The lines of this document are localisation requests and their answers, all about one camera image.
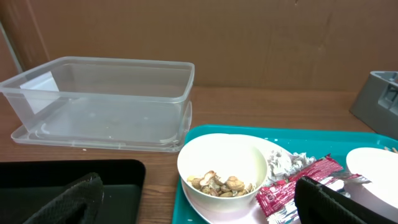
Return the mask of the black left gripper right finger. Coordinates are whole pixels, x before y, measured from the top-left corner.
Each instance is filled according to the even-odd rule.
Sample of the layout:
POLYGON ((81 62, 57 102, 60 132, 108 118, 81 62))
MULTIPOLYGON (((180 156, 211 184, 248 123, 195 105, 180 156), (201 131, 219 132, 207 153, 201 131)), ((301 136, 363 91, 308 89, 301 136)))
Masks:
POLYGON ((397 224, 307 176, 295 186, 301 224, 397 224))

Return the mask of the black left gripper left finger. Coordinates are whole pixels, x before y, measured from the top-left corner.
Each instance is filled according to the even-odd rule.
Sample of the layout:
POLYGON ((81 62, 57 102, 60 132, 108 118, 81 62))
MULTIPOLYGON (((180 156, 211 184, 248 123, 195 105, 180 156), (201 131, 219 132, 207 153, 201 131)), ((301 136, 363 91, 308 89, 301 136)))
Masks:
POLYGON ((94 223, 103 197, 103 181, 92 172, 68 184, 60 195, 43 205, 24 223, 94 223))

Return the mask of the red snack wrapper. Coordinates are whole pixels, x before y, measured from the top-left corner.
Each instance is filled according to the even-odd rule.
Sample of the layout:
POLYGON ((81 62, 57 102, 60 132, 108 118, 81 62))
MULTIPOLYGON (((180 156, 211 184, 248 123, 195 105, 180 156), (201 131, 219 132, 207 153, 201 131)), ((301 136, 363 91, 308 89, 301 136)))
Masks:
POLYGON ((294 205, 295 187, 299 178, 305 176, 346 197, 350 197, 344 189, 346 184, 370 183, 370 180, 359 174, 344 171, 343 167, 328 154, 296 174, 259 190, 256 199, 269 224, 290 223, 299 219, 297 207, 294 205))

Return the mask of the foil wrapper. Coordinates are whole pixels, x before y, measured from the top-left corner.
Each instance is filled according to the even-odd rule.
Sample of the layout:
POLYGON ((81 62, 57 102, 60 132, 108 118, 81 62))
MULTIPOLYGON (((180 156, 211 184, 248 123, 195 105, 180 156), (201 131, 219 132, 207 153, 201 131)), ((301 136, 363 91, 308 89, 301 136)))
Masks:
POLYGON ((282 150, 271 151, 267 159, 270 174, 265 182, 271 185, 277 181, 287 179, 291 175, 295 175, 304 168, 313 164, 315 157, 307 157, 305 152, 288 154, 282 150))

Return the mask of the small white plate bowl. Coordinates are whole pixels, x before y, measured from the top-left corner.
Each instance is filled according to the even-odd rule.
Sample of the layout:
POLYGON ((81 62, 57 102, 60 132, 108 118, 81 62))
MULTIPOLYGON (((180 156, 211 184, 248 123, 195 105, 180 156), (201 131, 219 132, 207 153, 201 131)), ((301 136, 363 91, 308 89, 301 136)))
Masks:
POLYGON ((397 221, 397 153, 373 147, 353 149, 346 156, 346 169, 368 184, 346 184, 351 199, 394 222, 397 221))

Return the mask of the cream bowl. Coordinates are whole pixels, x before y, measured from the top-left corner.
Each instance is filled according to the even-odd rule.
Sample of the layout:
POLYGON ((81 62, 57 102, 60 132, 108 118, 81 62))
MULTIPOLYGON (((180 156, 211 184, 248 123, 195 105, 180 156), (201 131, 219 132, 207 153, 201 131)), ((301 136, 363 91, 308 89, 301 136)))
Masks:
POLYGON ((255 143, 255 137, 238 134, 206 134, 192 139, 181 149, 177 168, 183 189, 189 201, 197 207, 217 213, 245 210, 269 174, 263 148, 255 143), (211 172, 226 181, 233 176, 254 190, 236 197, 216 197, 194 188, 188 178, 205 180, 211 172))

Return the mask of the peanut shells pile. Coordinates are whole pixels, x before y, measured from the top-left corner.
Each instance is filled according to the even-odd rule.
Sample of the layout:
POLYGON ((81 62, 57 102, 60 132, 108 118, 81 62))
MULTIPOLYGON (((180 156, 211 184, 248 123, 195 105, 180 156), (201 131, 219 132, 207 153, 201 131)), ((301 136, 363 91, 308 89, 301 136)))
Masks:
POLYGON ((197 191, 213 197, 240 197, 253 192, 256 188, 255 184, 245 183, 236 176, 223 179, 213 170, 203 176, 188 176, 186 181, 197 191))

